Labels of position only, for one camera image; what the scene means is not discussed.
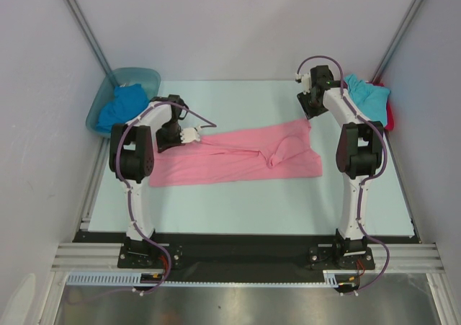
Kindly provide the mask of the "pink t shirt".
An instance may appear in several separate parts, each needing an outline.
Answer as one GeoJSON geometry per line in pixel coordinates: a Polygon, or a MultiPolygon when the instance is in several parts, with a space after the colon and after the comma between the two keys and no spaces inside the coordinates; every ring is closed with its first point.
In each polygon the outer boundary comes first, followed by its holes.
{"type": "Polygon", "coordinates": [[[263,128],[204,135],[155,153],[150,187],[217,184],[323,175],[306,119],[263,128]]]}

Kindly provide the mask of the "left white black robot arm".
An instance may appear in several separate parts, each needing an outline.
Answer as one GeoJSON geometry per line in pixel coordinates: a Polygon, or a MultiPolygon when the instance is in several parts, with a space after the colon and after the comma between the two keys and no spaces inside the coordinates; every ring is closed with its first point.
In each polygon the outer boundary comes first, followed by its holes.
{"type": "Polygon", "coordinates": [[[154,97],[139,116],[112,126],[109,168],[124,188],[129,224],[126,237],[134,242],[151,239],[155,231],[144,195],[153,171],[155,154],[185,144],[179,124],[189,107],[176,94],[154,97]]]}

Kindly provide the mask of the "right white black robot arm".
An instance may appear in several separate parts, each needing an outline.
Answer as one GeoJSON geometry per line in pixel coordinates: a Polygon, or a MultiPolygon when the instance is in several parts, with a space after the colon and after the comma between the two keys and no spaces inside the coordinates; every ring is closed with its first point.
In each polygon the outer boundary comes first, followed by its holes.
{"type": "Polygon", "coordinates": [[[371,121],[353,103],[343,80],[335,80],[327,65],[316,66],[309,74],[295,75],[303,85],[297,99],[310,120],[330,112],[341,132],[336,149],[336,166],[343,176],[343,211],[331,249],[331,259],[340,268],[351,267],[367,254],[365,230],[369,183],[387,166],[384,127],[371,121]]]}

